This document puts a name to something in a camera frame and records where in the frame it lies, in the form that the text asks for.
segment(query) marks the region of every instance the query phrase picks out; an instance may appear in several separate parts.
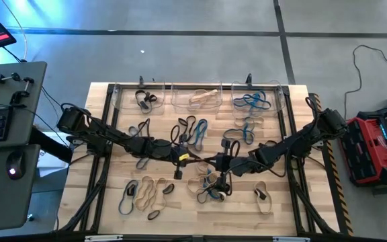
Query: wooden tabletop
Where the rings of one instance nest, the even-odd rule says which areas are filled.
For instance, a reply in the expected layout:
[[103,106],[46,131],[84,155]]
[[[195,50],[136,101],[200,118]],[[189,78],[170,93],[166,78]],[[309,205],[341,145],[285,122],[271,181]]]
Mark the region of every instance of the wooden tabletop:
[[[86,108],[93,116],[100,118],[103,112],[105,94],[109,83],[92,83],[87,96]],[[296,121],[300,130],[312,121],[312,111],[306,105],[304,98],[308,96],[305,85],[289,85],[290,97]],[[134,102],[131,93],[124,94],[123,106]],[[223,91],[223,104],[217,114],[196,114],[197,121],[205,118],[208,121],[206,137],[203,141],[204,150],[197,153],[201,157],[210,157],[222,151],[220,141],[222,134],[229,128],[234,128],[234,118],[231,109],[230,91]],[[186,114],[175,112],[171,105],[170,91],[166,92],[163,113],[142,115],[129,109],[120,109],[117,129],[128,132],[129,126],[137,126],[139,122],[150,118],[150,135],[169,140],[170,130],[177,124],[178,118],[186,118]],[[258,143],[267,140],[281,141],[277,116],[266,115],[263,124],[257,124],[254,129],[255,142],[252,145],[242,143],[240,156],[246,156],[247,151],[257,147]],[[287,110],[284,108],[286,130],[290,133]],[[73,159],[83,156],[85,147],[75,150]],[[323,162],[320,151],[313,150],[311,157]],[[67,183],[60,203],[58,217],[60,226],[65,225],[76,213],[85,199],[87,183],[93,157],[84,158],[69,168]],[[296,235],[292,202],[289,193],[288,178],[280,178],[269,171],[259,174],[244,174],[242,177],[232,176],[233,194],[224,202],[210,201],[199,204],[195,197],[188,193],[186,183],[189,178],[197,177],[195,165],[183,168],[183,179],[174,180],[175,166],[168,162],[149,161],[145,170],[135,167],[138,159],[127,154],[122,147],[113,146],[110,171],[105,190],[99,233],[118,234],[156,234],[156,235]],[[284,162],[277,162],[273,170],[283,173]],[[304,166],[310,200],[320,215],[331,228],[338,231],[337,217],[331,191],[325,170],[315,162],[306,159]],[[141,180],[144,176],[156,180],[166,178],[175,184],[174,191],[166,196],[167,206],[161,214],[152,221],[147,220],[150,207],[144,212],[136,209],[129,215],[118,212],[118,204],[122,198],[125,185],[131,179]],[[273,205],[271,214],[261,214],[256,205],[256,195],[253,186],[258,181],[267,184]],[[95,201],[89,216],[90,227],[95,211]],[[307,228],[304,206],[300,206],[304,228]]]

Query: plastic container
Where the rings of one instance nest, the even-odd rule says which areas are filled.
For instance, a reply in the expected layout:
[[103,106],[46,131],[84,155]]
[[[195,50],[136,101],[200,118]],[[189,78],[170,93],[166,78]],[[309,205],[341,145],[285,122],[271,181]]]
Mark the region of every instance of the plastic container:
[[215,114],[222,105],[222,82],[200,83],[197,89],[173,83],[171,105],[178,114]]
[[[117,96],[122,92],[117,104]],[[143,86],[116,83],[112,105],[128,115],[163,115],[165,111],[165,82],[143,83]]]
[[285,107],[282,86],[278,81],[231,85],[232,115],[235,118],[274,116]]

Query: concrete floor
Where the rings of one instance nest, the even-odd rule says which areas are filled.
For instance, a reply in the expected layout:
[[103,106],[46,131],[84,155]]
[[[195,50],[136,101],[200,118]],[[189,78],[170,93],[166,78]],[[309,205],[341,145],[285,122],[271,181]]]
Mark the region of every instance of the concrete floor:
[[[48,63],[44,82],[48,92],[61,102],[79,106],[84,106],[93,81],[136,81],[142,75],[146,80],[219,79],[231,83],[243,81],[252,73],[256,83],[276,79],[283,84],[295,81],[307,85],[309,91],[320,95],[322,106],[343,113],[344,92],[358,87],[352,50],[359,44],[367,44],[382,49],[387,56],[387,36],[378,35],[387,33],[387,0],[280,0],[285,31],[312,34],[287,37],[288,44],[283,45],[283,50],[287,48],[290,62],[282,51],[284,41],[275,34],[282,29],[278,28],[273,0],[7,2],[22,25],[31,28],[27,35],[27,60]],[[16,31],[16,22],[2,2],[0,21]],[[48,28],[67,31],[49,34]],[[165,30],[199,35],[145,36],[123,31],[108,35],[102,30]],[[206,36],[219,35],[210,33],[214,31],[238,32],[244,36]],[[330,36],[336,38],[314,37],[320,33],[334,33]],[[338,33],[353,35],[341,38]],[[22,35],[15,37],[18,43],[8,49],[21,56]],[[0,63],[12,62],[0,49]],[[363,89],[348,96],[348,118],[360,110],[381,108],[387,100],[387,63],[378,53],[366,49],[357,51],[357,63]],[[294,79],[287,73],[291,70]],[[67,83],[76,88],[66,88]],[[55,125],[56,116],[44,98],[40,100],[38,114],[51,126]],[[387,195],[373,197],[369,188],[354,187],[347,178],[338,147],[334,146],[334,150],[355,235],[387,239]],[[35,194],[30,210],[40,217],[32,222],[39,225],[27,223],[20,229],[5,231],[5,235],[50,231],[54,213],[49,211],[56,212],[58,199],[60,191]],[[54,202],[46,203],[45,209],[36,209],[34,203],[41,200]]]

